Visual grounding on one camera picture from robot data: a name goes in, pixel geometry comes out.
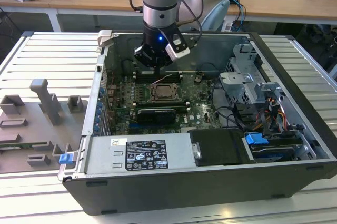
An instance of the green circuit board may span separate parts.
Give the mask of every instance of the green circuit board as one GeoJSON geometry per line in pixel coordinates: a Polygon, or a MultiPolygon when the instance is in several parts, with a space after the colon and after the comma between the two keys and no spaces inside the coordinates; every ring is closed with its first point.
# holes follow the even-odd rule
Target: green circuit board
{"type": "Polygon", "coordinates": [[[112,135],[181,133],[191,129],[220,128],[219,119],[208,100],[211,80],[201,81],[201,78],[197,73],[183,73],[181,82],[157,85],[137,84],[131,77],[116,78],[108,91],[112,135]],[[175,122],[168,125],[139,125],[137,111],[148,108],[174,109],[175,122]]]}

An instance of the white table leg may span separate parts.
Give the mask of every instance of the white table leg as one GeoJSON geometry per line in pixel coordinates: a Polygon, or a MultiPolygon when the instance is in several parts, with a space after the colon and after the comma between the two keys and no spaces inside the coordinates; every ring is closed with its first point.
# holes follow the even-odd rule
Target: white table leg
{"type": "Polygon", "coordinates": [[[97,15],[93,15],[94,17],[94,25],[96,28],[99,28],[100,27],[100,22],[98,20],[98,16],[97,15]]]}
{"type": "Polygon", "coordinates": [[[57,10],[51,9],[50,12],[47,13],[49,16],[49,20],[51,21],[53,31],[54,32],[63,32],[63,28],[61,23],[58,21],[57,10]]]}
{"type": "Polygon", "coordinates": [[[335,67],[333,67],[333,69],[329,72],[329,75],[332,79],[336,79],[337,78],[337,64],[335,65],[335,67]]]}

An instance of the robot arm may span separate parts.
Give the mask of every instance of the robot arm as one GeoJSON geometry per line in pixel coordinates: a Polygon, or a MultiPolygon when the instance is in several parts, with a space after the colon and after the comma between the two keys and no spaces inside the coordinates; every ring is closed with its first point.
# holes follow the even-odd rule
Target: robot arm
{"type": "MultiPolygon", "coordinates": [[[[192,3],[203,4],[200,0],[192,3]]],[[[157,74],[160,68],[189,54],[195,46],[195,42],[184,39],[176,25],[179,7],[178,0],[143,0],[144,36],[141,47],[135,50],[135,58],[154,68],[157,74]]]]}

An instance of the motherboard chip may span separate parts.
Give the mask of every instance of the motherboard chip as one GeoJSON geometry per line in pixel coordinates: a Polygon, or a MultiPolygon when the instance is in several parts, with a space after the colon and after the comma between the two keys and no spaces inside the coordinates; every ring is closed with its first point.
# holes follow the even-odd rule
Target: motherboard chip
{"type": "Polygon", "coordinates": [[[178,95],[178,85],[172,84],[152,84],[150,88],[150,102],[167,103],[181,102],[178,95]]]}

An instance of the slotted aluminum surface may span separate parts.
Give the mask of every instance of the slotted aluminum surface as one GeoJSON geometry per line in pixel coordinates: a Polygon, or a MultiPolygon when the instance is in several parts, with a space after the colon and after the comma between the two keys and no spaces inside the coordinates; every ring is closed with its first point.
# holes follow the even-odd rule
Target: slotted aluminum surface
{"type": "MultiPolygon", "coordinates": [[[[67,40],[67,38],[65,38],[66,36],[67,38],[71,36],[73,40],[82,41],[95,39],[96,34],[35,33],[30,40],[67,40]]],[[[265,39],[267,43],[290,43],[284,37],[275,38],[263,36],[263,39],[265,39]]],[[[98,55],[98,53],[95,52],[75,51],[71,53],[21,51],[19,53],[22,58],[45,58],[45,53],[47,53],[50,56],[49,58],[53,57],[56,60],[58,60],[58,58],[90,58],[98,55]]],[[[294,52],[294,49],[293,52],[280,52],[280,54],[282,54],[284,59],[303,58],[303,55],[294,52]]],[[[326,81],[316,70],[303,70],[301,72],[288,70],[288,73],[296,78],[297,84],[307,83],[306,79],[308,77],[310,77],[311,83],[325,84],[326,81]]],[[[15,77],[11,79],[8,78],[8,76],[11,75],[10,72],[2,74],[1,77],[4,75],[7,75],[7,80],[11,80],[11,84],[5,84],[3,78],[1,78],[1,83],[9,90],[17,89],[17,86],[20,86],[20,84],[22,84],[24,88],[29,88],[30,79],[32,79],[33,76],[43,77],[44,72],[25,72],[25,77],[27,77],[25,79],[23,79],[20,73],[15,74],[15,77]]],[[[48,72],[49,86],[50,88],[64,88],[67,84],[70,85],[71,88],[87,86],[87,84],[89,84],[87,80],[90,79],[91,75],[92,71],[90,70],[67,71],[67,69],[64,69],[63,71],[48,72]]],[[[306,96],[318,109],[329,108],[330,110],[330,108],[334,106],[333,102],[321,101],[334,100],[337,102],[336,96],[330,94],[318,95],[317,93],[310,93],[306,96]]],[[[337,120],[327,121],[330,128],[335,127],[336,123],[337,120]]],[[[22,174],[0,175],[1,224],[65,222],[100,224],[337,223],[337,177],[316,181],[288,199],[239,202],[105,216],[88,216],[58,181],[56,175],[56,171],[31,173],[29,177],[22,174]]],[[[154,186],[158,188],[157,184],[149,184],[144,190],[151,190],[154,186]]],[[[158,191],[158,200],[165,200],[161,198],[160,190],[158,191]]]]}
{"type": "Polygon", "coordinates": [[[18,94],[24,102],[38,101],[29,89],[34,78],[46,78],[59,101],[70,95],[88,100],[100,55],[97,33],[34,33],[23,38],[0,75],[0,99],[18,94]]]}
{"type": "MultiPolygon", "coordinates": [[[[296,41],[282,36],[262,35],[261,38],[337,136],[336,82],[296,41]]],[[[265,64],[262,68],[271,81],[276,81],[265,64]]]]}

